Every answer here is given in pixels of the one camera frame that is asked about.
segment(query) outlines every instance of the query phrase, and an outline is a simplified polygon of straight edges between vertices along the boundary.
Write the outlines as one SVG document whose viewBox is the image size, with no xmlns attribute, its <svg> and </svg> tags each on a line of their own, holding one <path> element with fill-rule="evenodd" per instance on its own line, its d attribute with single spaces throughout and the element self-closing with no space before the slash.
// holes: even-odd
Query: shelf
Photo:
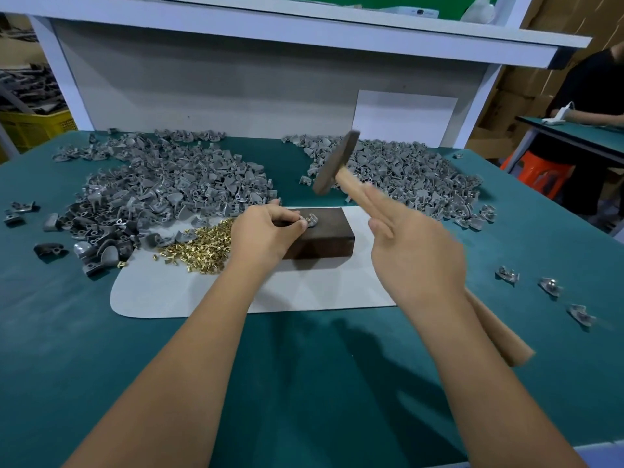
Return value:
<svg viewBox="0 0 624 468">
<path fill-rule="evenodd" d="M 0 12 L 542 68 L 590 41 L 294 0 L 0 0 Z"/>
</svg>

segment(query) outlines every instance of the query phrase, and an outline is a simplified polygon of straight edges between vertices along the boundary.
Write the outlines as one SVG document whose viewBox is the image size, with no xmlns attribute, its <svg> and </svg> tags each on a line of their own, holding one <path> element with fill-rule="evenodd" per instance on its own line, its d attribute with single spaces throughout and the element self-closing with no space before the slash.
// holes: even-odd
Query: person's left arm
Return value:
<svg viewBox="0 0 624 468">
<path fill-rule="evenodd" d="M 206 467 L 249 305 L 306 228 L 299 212 L 275 203 L 239 216 L 225 270 L 64 468 Z"/>
<path fill-rule="evenodd" d="M 550 114 L 554 118 L 559 110 L 553 110 Z M 564 120 L 570 123 L 594 126 L 620 126 L 624 127 L 624 115 L 602 115 L 600 113 L 588 113 L 586 111 L 568 110 Z"/>
</svg>

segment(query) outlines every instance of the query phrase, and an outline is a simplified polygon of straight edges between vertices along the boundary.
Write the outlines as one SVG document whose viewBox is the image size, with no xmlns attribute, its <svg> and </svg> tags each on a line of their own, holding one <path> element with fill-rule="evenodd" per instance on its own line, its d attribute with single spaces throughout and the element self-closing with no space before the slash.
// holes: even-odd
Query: black pants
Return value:
<svg viewBox="0 0 624 468">
<path fill-rule="evenodd" d="M 545 135 L 538 135 L 528 149 L 542 159 L 576 166 L 562 188 L 562 205 L 580 215 L 596 215 L 607 168 L 624 165 Z M 620 187 L 620 216 L 624 216 L 624 189 Z"/>
</svg>

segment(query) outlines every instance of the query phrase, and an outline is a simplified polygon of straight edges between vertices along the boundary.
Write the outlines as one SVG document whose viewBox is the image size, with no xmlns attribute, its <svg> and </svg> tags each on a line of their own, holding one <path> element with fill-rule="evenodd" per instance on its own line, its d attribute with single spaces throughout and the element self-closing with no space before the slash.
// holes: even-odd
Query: hammer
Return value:
<svg viewBox="0 0 624 468">
<path fill-rule="evenodd" d="M 385 216 L 371 203 L 364 194 L 360 182 L 346 167 L 349 157 L 359 139 L 358 131 L 350 131 L 344 140 L 334 149 L 316 176 L 312 190 L 316 195 L 325 195 L 337 183 L 371 217 L 387 224 Z M 466 298 L 477 314 L 481 326 L 494 346 L 510 366 L 521 366 L 535 354 L 514 331 L 505 325 L 477 296 L 465 289 Z"/>
</svg>

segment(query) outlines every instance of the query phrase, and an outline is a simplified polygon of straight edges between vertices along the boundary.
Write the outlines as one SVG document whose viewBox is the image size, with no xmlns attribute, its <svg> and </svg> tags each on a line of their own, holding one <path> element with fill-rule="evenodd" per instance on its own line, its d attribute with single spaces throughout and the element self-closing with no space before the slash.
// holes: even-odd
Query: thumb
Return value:
<svg viewBox="0 0 624 468">
<path fill-rule="evenodd" d="M 280 241 L 282 241 L 286 245 L 286 249 L 288 249 L 307 229 L 308 222 L 304 218 L 295 221 L 292 225 L 288 225 L 287 227 L 280 227 L 278 231 Z"/>
<path fill-rule="evenodd" d="M 390 244 L 390 240 L 394 238 L 390 228 L 377 218 L 371 218 L 368 221 L 368 227 L 372 231 L 372 234 L 375 235 L 375 244 L 387 246 Z"/>
</svg>

